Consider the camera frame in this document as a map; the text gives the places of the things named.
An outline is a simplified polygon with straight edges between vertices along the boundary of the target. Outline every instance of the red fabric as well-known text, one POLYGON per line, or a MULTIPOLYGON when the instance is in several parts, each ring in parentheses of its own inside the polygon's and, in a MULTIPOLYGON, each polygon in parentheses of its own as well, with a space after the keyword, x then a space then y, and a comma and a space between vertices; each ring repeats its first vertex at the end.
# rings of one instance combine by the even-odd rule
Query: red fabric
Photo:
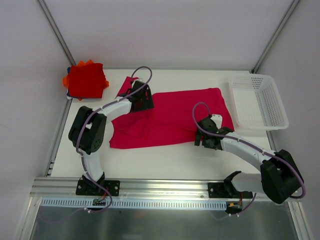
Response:
POLYGON ((106 88, 106 77, 101 63, 85 66, 71 66, 68 79, 68 92, 74 98, 102 98, 106 88))
MULTIPOLYGON (((127 77, 119 94, 131 87, 127 77)), ((222 126, 234 130, 230 114, 219 88, 190 91, 160 92, 152 95, 154 108, 122 115, 112 121, 114 127, 110 147, 133 149, 193 142, 197 127, 192 109, 205 102, 212 114, 223 117, 222 126)), ((208 116, 204 105, 195 110, 197 120, 208 116)))

